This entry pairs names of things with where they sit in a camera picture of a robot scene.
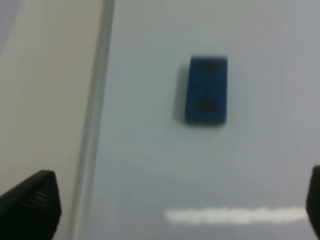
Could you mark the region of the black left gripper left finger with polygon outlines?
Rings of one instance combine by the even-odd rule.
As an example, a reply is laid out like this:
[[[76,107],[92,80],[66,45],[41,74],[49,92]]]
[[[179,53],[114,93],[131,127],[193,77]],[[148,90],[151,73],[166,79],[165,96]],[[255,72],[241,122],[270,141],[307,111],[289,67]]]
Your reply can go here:
[[[40,170],[0,196],[0,238],[52,240],[61,215],[56,174]]]

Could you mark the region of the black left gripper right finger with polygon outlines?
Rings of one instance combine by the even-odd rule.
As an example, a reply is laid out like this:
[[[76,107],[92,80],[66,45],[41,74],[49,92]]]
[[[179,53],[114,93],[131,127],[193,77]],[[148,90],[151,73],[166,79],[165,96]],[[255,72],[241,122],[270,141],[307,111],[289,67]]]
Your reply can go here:
[[[320,166],[316,165],[312,169],[306,197],[306,212],[312,229],[320,239]]]

